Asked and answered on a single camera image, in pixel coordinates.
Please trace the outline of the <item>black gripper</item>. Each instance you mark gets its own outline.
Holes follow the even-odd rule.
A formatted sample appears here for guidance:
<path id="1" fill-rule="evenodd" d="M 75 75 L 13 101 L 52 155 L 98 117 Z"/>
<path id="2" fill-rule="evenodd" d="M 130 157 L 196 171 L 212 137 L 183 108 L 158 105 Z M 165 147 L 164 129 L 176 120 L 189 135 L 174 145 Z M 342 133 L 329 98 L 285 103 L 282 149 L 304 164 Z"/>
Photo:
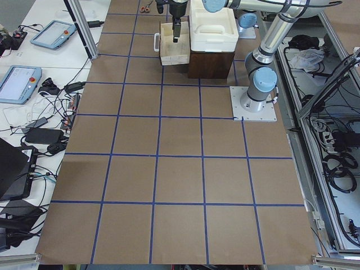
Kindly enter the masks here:
<path id="1" fill-rule="evenodd" d="M 181 17 L 186 13 L 188 0 L 169 0 L 169 12 L 172 18 L 173 43 L 181 34 Z"/>

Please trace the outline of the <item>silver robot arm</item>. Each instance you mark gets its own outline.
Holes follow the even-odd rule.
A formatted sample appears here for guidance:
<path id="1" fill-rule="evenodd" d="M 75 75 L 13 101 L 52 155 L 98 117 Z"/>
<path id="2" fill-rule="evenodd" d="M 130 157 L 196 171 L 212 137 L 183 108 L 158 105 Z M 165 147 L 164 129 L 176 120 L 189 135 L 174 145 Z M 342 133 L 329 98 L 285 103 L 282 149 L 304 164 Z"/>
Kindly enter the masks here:
<path id="1" fill-rule="evenodd" d="M 243 109 L 251 113 L 262 111 L 269 93 L 277 83 L 276 73 L 268 67 L 273 55 L 287 33 L 299 18 L 313 17 L 326 7 L 337 6 L 342 1 L 202 1 L 204 8 L 215 13 L 224 8 L 233 10 L 249 10 L 273 12 L 277 16 L 273 20 L 258 48 L 246 57 L 245 67 L 250 85 L 240 98 Z"/>

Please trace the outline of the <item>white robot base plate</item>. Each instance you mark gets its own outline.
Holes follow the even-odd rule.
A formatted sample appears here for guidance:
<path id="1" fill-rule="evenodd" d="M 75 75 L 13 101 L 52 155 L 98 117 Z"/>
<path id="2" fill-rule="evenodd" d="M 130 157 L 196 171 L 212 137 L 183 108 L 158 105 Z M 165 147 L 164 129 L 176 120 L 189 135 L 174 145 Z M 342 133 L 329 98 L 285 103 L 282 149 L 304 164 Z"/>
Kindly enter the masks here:
<path id="1" fill-rule="evenodd" d="M 253 101 L 248 87 L 230 86 L 230 98 L 234 121 L 276 122 L 275 106 L 269 93 L 265 101 Z"/>

